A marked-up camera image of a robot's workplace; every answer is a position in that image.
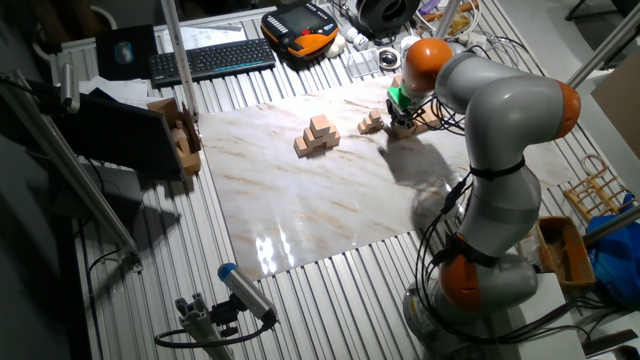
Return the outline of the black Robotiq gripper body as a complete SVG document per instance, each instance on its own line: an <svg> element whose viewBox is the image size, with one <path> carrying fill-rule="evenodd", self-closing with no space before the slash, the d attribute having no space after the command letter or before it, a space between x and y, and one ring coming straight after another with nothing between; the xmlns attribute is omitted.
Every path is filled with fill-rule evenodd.
<svg viewBox="0 0 640 360"><path fill-rule="evenodd" d="M412 113L401 110L395 102L387 103L387 112L392 123L411 123L413 121Z"/></svg>

